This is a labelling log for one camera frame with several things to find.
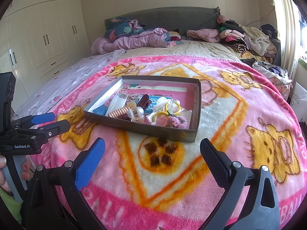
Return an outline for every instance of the gray quilted headboard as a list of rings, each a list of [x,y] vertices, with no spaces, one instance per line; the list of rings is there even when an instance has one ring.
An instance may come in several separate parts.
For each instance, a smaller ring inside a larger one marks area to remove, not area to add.
[[[216,18],[219,15],[219,7],[160,7],[120,16],[132,20],[138,19],[141,24],[145,24],[146,29],[156,27],[165,28],[167,31],[179,29],[179,33],[184,34],[187,30],[218,29]],[[108,25],[111,20],[112,18],[108,18],[104,21],[106,30],[109,29]]]

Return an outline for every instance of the silver screw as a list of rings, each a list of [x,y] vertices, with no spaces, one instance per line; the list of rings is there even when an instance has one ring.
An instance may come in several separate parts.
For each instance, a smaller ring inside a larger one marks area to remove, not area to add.
[[[41,171],[43,168],[44,168],[43,165],[38,165],[38,166],[36,167],[36,170],[37,170],[37,171]]]
[[[241,164],[239,162],[233,162],[232,165],[236,168],[241,167]]]
[[[69,167],[71,167],[73,165],[73,162],[72,161],[66,161],[65,163],[64,163],[64,166],[66,167],[66,168],[69,168]]]
[[[265,166],[265,165],[262,166],[262,169],[263,169],[264,171],[269,171],[269,167],[268,167],[268,166]]]

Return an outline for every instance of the wardrobe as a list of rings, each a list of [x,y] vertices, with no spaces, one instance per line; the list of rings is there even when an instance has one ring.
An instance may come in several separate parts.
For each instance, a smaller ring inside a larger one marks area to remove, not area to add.
[[[81,0],[13,0],[0,20],[0,72],[16,77],[14,111],[88,56]]]

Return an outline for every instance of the curtain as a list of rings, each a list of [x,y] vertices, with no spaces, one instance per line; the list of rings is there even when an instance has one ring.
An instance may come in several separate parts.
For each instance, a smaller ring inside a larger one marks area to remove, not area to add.
[[[281,67],[293,79],[300,53],[300,14],[293,0],[274,0],[274,3],[281,45]]]

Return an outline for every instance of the finger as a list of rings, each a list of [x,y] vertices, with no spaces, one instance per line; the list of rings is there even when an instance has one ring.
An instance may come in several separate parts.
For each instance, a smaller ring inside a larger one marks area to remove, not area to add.
[[[30,169],[30,162],[28,160],[26,160],[23,164],[22,164],[22,168],[24,171],[28,171]]]
[[[21,178],[24,179],[24,180],[28,180],[28,179],[30,179],[30,174],[28,172],[22,172]]]
[[[7,165],[7,159],[0,155],[0,169],[4,168],[5,165]]]
[[[2,170],[0,169],[0,186],[2,186],[4,183],[5,183],[5,177]]]
[[[5,183],[1,187],[4,191],[11,192],[11,189],[9,185],[7,184],[7,181],[5,181]]]

